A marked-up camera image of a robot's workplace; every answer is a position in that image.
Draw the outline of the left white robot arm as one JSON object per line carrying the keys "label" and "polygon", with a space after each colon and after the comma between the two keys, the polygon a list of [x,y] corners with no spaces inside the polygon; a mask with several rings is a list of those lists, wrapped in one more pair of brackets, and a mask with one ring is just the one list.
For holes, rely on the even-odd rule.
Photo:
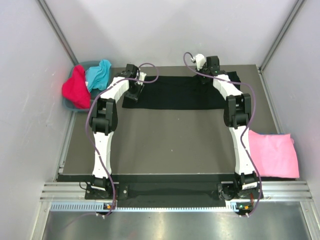
{"label": "left white robot arm", "polygon": [[86,126],[91,127],[94,137],[94,167],[87,192],[97,199],[113,198],[111,143],[118,126],[117,102],[122,96],[137,101],[144,87],[145,75],[137,66],[127,64],[125,70],[114,76],[106,90],[91,101]]}

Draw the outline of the black t shirt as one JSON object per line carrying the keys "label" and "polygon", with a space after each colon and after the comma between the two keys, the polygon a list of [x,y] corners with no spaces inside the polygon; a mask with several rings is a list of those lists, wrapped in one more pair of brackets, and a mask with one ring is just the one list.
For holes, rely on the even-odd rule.
{"label": "black t shirt", "polygon": [[213,82],[201,83],[199,75],[159,76],[144,85],[137,101],[125,97],[122,103],[125,109],[150,110],[219,110],[225,105]]}

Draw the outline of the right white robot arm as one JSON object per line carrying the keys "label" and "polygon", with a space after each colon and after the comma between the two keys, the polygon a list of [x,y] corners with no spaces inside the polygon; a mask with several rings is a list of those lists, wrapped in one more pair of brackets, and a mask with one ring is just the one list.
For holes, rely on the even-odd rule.
{"label": "right white robot arm", "polygon": [[252,117],[251,96],[238,89],[239,82],[231,80],[220,69],[217,56],[205,57],[197,54],[193,61],[202,84],[212,83],[225,100],[224,124],[228,127],[235,153],[235,173],[233,183],[220,183],[219,196],[227,201],[235,197],[245,198],[258,187],[256,169],[250,156],[248,126]]}

